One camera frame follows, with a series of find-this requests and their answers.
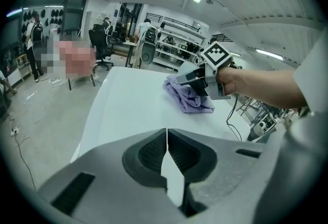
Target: gray floor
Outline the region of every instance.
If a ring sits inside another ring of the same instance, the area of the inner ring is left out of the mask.
[[[124,66],[125,57],[113,55],[114,66]],[[149,70],[171,73],[172,70],[149,65]],[[100,67],[96,71],[98,81],[103,81],[108,71]],[[22,143],[21,151],[28,164],[36,188],[56,171],[67,165],[81,140],[84,125],[93,100],[100,89],[88,77],[71,81],[72,91],[65,81],[52,85],[50,75],[44,75],[39,83],[28,77],[16,88],[11,98],[10,116],[1,124],[1,144],[8,162],[19,181],[33,187],[30,174],[19,156],[14,137],[10,136],[12,125],[18,125],[16,137]]]

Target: office chair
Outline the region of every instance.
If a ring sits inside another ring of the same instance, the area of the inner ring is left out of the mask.
[[[109,71],[109,67],[107,64],[111,64],[112,66],[114,63],[112,62],[105,62],[104,58],[106,56],[111,56],[113,54],[113,51],[106,51],[107,43],[106,43],[106,34],[104,31],[95,31],[95,30],[89,30],[89,37],[92,44],[92,47],[96,47],[96,60],[101,60],[100,62],[97,62],[97,65],[93,68],[94,69],[97,66],[105,66],[107,68],[107,71]]]

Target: human arm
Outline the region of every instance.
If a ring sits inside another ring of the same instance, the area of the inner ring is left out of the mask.
[[[27,28],[26,28],[26,41],[28,41],[29,39],[31,39],[32,27],[33,27],[33,25],[31,23],[29,23],[27,25]]]
[[[3,84],[4,86],[7,86],[9,88],[9,90],[13,93],[13,94],[16,94],[17,93],[17,89],[13,89],[11,87],[11,85],[9,84],[9,82],[5,79],[5,78],[0,78],[0,82],[1,84]]]
[[[139,33],[140,33],[140,25],[137,25],[137,28],[134,31],[134,39],[136,42],[138,41]]]
[[[252,97],[278,108],[306,106],[305,98],[298,88],[294,71],[254,71],[221,68],[216,80],[223,83],[226,95],[237,93]]]

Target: white table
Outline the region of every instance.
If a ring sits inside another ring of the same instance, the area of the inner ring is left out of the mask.
[[[226,125],[232,107],[225,100],[213,102],[213,114],[183,113],[163,88],[167,76],[149,70],[113,67],[91,107],[75,158],[99,145],[160,128],[237,140]],[[242,140],[246,140],[250,127],[240,115],[234,112],[229,122],[238,129]]]

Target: black pants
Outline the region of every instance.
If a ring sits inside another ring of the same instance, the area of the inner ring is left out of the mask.
[[[38,70],[40,75],[43,75],[43,71],[41,69],[41,61],[40,60],[35,60],[32,48],[29,48],[27,50],[27,58],[30,62],[31,68],[32,68],[32,73],[34,75],[34,80],[36,80],[38,78],[37,70]]]

